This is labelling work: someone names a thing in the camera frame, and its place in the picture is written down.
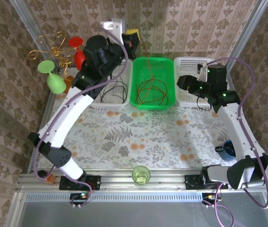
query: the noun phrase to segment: floral tablecloth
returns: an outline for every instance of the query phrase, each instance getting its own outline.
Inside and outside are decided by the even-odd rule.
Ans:
[[[53,113],[65,95],[57,95]],[[214,111],[179,107],[166,111],[87,108],[64,146],[82,168],[202,167],[232,165],[214,151],[229,138]],[[41,157],[38,168],[52,166]]]

